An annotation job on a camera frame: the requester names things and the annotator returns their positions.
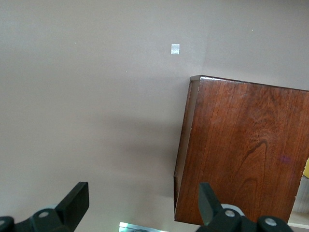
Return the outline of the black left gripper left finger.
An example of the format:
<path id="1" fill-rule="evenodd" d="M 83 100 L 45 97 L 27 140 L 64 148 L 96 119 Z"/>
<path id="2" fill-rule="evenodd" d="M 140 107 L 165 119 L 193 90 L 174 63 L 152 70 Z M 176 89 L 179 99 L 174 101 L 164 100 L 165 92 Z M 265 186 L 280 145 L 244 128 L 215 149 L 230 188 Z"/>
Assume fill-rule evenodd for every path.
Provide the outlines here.
<path id="1" fill-rule="evenodd" d="M 14 218 L 0 218 L 2 232 L 73 232 L 89 208 L 89 186 L 79 182 L 54 209 L 37 211 L 28 219 L 15 223 Z"/>

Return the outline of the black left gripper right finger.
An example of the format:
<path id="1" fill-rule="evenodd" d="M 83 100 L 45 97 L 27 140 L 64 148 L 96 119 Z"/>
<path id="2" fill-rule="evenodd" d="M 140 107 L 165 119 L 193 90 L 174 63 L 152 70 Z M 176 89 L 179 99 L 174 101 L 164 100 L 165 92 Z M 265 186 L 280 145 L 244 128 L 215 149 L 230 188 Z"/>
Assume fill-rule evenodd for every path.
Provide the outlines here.
<path id="1" fill-rule="evenodd" d="M 203 225 L 198 232 L 290 232 L 282 219 L 261 216 L 256 222 L 248 219 L 242 210 L 230 204 L 221 204 L 207 182 L 199 184 L 198 208 Z"/>

